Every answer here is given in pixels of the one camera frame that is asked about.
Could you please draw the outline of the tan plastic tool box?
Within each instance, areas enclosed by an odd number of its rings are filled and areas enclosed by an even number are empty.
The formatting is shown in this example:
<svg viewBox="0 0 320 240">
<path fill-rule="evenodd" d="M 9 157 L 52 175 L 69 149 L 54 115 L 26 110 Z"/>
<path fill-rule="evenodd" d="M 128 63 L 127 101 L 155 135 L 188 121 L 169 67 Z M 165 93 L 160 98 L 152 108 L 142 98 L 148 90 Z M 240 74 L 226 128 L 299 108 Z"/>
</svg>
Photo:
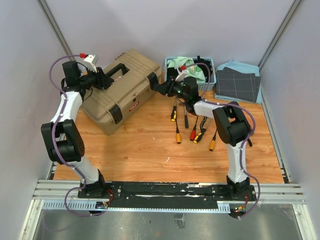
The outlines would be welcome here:
<svg viewBox="0 0 320 240">
<path fill-rule="evenodd" d="M 162 69 L 155 61 L 131 49 L 120 54 L 103 72 L 114 83 L 108 89 L 95 88 L 92 94 L 87 93 L 81 109 L 110 136 L 153 97 L 155 91 L 150 81 L 156 79 L 162 83 Z"/>
</svg>

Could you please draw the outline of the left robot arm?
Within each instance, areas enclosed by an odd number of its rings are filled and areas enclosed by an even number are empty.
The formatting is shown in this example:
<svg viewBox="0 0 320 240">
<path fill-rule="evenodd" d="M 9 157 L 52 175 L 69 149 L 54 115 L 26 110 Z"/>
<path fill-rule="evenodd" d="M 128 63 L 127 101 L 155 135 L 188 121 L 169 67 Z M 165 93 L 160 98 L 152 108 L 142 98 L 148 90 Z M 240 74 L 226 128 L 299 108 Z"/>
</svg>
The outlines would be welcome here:
<svg viewBox="0 0 320 240">
<path fill-rule="evenodd" d="M 41 134 L 48 156 L 72 169 L 80 178 L 78 191 L 86 197 L 102 198 L 107 185 L 101 172 L 85 156 L 85 144 L 76 126 L 77 113 L 88 90 L 106 90 L 114 82 L 101 67 L 87 68 L 82 74 L 77 61 L 63 63 L 60 104 L 49 123 L 41 126 Z"/>
</svg>

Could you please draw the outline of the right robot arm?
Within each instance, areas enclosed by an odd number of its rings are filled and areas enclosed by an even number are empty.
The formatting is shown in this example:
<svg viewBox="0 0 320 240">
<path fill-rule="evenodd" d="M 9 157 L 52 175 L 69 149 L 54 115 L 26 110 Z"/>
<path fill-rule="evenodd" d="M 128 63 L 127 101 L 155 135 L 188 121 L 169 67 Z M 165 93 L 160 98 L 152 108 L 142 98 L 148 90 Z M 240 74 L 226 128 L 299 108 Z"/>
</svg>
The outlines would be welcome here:
<svg viewBox="0 0 320 240">
<path fill-rule="evenodd" d="M 245 109 L 235 101 L 218 103 L 202 98 L 193 77 L 186 77 L 182 82 L 167 80 L 162 84 L 156 76 L 148 79 L 153 91 L 184 100 L 188 113 L 215 121 L 217 133 L 227 149 L 227 196 L 232 200 L 247 196 L 249 201 L 255 201 L 256 191 L 250 184 L 250 175 L 246 171 L 246 145 L 254 129 L 243 113 Z"/>
</svg>

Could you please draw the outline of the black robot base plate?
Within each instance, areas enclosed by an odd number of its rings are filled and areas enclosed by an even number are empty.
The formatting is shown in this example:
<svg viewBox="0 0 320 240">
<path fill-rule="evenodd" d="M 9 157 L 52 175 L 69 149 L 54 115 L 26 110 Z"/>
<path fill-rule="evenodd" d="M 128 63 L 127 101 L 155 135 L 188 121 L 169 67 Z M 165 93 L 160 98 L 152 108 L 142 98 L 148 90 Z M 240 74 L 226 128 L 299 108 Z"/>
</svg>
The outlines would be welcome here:
<svg viewBox="0 0 320 240">
<path fill-rule="evenodd" d="M 81 199 L 107 199 L 111 195 L 114 208 L 150 210 L 209 210 L 217 209 L 218 201 L 248 203 L 257 200 L 253 185 L 235 187 L 231 184 L 200 182 L 138 182 L 110 181 L 105 190 L 85 187 L 78 192 Z"/>
</svg>

